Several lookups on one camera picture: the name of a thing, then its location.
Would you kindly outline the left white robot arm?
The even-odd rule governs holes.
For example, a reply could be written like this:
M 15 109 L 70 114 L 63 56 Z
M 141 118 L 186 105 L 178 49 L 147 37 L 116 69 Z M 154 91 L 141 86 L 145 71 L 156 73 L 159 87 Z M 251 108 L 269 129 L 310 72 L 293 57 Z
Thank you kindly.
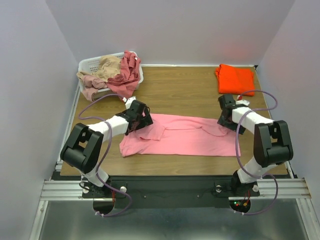
M 76 168 L 92 185 L 100 197 L 108 196 L 111 191 L 128 197 L 111 186 L 109 175 L 101 169 L 103 159 L 107 156 L 112 138 L 118 135 L 129 135 L 153 124 L 150 108 L 134 97 L 125 102 L 126 109 L 109 119 L 96 117 L 98 123 L 76 124 L 71 130 L 62 150 L 60 159 Z

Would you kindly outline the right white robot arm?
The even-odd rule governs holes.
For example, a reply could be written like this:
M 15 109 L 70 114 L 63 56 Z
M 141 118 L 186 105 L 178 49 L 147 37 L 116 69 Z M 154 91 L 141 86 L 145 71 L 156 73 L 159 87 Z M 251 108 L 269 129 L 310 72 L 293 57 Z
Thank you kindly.
M 232 175 L 231 192 L 242 195 L 248 185 L 267 175 L 268 171 L 290 161 L 294 156 L 290 131 L 284 120 L 272 120 L 251 109 L 250 102 L 234 99 L 231 94 L 218 98 L 221 115 L 218 124 L 235 132 L 235 154 L 239 170 Z M 240 160 L 239 135 L 253 134 L 253 157 L 243 165 Z

